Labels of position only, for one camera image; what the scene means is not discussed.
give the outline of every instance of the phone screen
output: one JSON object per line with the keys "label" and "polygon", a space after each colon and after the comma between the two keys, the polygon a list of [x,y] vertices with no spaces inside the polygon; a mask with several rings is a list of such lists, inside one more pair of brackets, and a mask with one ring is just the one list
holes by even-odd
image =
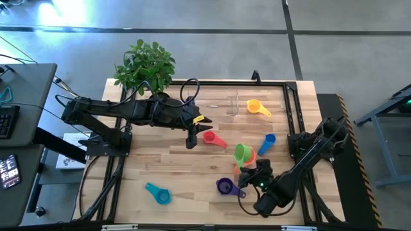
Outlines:
{"label": "phone screen", "polygon": [[19,169],[14,155],[0,160],[1,184],[3,189],[16,185],[20,182]]}

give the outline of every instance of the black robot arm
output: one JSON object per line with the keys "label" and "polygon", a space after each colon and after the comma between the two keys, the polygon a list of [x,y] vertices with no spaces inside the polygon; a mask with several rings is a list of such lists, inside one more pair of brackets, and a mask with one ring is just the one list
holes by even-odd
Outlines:
{"label": "black robot arm", "polygon": [[[99,135],[106,145],[113,147],[121,147],[127,141],[124,132],[118,128],[109,128],[94,116],[120,117],[139,126],[150,125],[187,130],[186,147],[191,149],[197,145],[196,134],[211,129],[212,126],[194,123],[194,119],[201,116],[194,100],[183,107],[178,107],[179,105],[182,105],[180,100],[170,98],[165,93],[159,94],[156,98],[124,103],[77,97],[67,103],[62,120],[67,124],[85,126]],[[212,121],[205,117],[201,122],[211,123]]]}
{"label": "black robot arm", "polygon": [[[270,160],[260,159],[256,161],[255,169],[241,168],[241,175],[238,181],[238,187],[246,187],[252,184],[255,187],[261,188],[264,194],[258,198],[253,205],[254,209],[263,217],[267,218],[276,206],[281,208],[288,205],[295,199],[297,186],[302,180],[305,185],[304,177],[306,173],[320,161],[323,154],[327,157],[330,153],[337,154],[347,140],[347,130],[343,126],[345,119],[339,123],[338,121],[327,118],[319,124],[316,132],[305,136],[311,141],[311,147],[306,150],[305,154],[299,159],[296,165],[288,171],[274,177],[270,167]],[[307,145],[310,141],[296,140],[295,142],[303,142]],[[332,212],[326,207],[314,189],[308,187],[308,190],[313,194],[315,200],[320,200],[319,205],[322,212],[326,215],[329,222],[339,221]]]}

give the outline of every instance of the potted plant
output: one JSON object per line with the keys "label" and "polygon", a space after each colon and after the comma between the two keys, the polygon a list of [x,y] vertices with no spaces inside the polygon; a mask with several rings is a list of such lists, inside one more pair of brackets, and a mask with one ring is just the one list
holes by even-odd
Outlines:
{"label": "potted plant", "polygon": [[[142,81],[150,83],[154,92],[162,92],[164,86],[171,83],[174,74],[175,60],[171,53],[167,52],[157,42],[152,46],[142,39],[132,49],[124,53],[124,65],[115,65],[115,85],[122,84],[126,90],[137,87]],[[144,88],[140,87],[139,94],[144,95]]]}

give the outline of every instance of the wooden table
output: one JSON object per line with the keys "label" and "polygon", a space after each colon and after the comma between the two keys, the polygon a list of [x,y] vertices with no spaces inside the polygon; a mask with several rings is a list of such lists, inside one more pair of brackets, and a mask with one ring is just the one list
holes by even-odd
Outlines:
{"label": "wooden table", "polygon": [[[307,132],[313,132],[321,122],[321,114],[312,81],[297,81],[302,115]],[[166,92],[179,98],[180,86],[170,86]],[[194,94],[195,87],[187,87]],[[235,102],[238,94],[238,113]],[[103,100],[119,101],[121,88],[108,79]],[[295,105],[290,93],[295,115]],[[247,100],[258,99],[272,113],[268,118],[247,112]],[[221,225],[298,225],[303,224],[299,196],[291,212],[285,216],[262,218],[244,213],[235,196],[221,196],[216,190],[216,181],[222,177],[236,179],[233,175],[235,161],[232,157],[238,143],[258,150],[267,133],[277,135],[276,144],[264,158],[271,160],[274,174],[290,169],[294,161],[289,156],[286,136],[289,133],[283,90],[280,87],[228,87],[201,86],[196,99],[200,112],[213,120],[211,124],[221,138],[228,143],[227,149],[206,145],[198,134],[198,145],[192,150],[185,147],[186,132],[150,126],[133,126],[133,142],[126,159],[116,212],[116,223],[162,223],[162,224],[221,224]],[[115,119],[99,117],[108,126],[114,127]],[[294,120],[296,132],[298,124]],[[96,161],[89,171],[83,188],[83,210],[95,200],[103,184],[107,157]],[[334,171],[331,165],[321,160],[314,168],[317,190],[335,215],[344,220]],[[144,189],[147,182],[169,189],[171,203],[158,205],[153,196]],[[244,189],[247,197],[242,199],[245,208],[255,212],[252,204],[256,192],[252,187]],[[314,218],[312,200],[308,196],[311,217]],[[105,215],[110,203],[106,204]],[[78,206],[74,218],[79,216]]]}

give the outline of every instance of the gray floor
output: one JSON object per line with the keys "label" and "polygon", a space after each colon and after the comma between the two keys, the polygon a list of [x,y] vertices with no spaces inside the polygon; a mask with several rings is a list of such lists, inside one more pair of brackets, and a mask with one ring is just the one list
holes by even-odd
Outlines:
{"label": "gray floor", "polygon": [[[407,0],[288,0],[295,30],[407,31],[411,30],[411,1]],[[0,24],[85,26],[99,28],[286,29],[281,0],[115,0],[30,1],[0,13]],[[77,93],[100,98],[105,79],[122,54],[137,39],[158,41],[177,61],[176,78],[248,79],[254,69],[268,80],[295,80],[287,35],[138,34],[0,32],[38,62],[58,64],[57,75]],[[295,36],[304,80],[313,80],[319,93],[339,93],[351,120],[383,103],[410,83],[410,37]],[[0,41],[0,53],[24,58]],[[0,59],[0,63],[11,61]],[[62,90],[52,88],[46,108],[62,108],[54,100]],[[56,135],[73,132],[44,114],[41,127]],[[355,129],[371,183],[387,176],[374,129]],[[24,224],[67,221],[77,185],[50,186],[62,194],[48,196],[42,206],[53,211]],[[411,184],[374,189],[384,227],[409,229]]]}

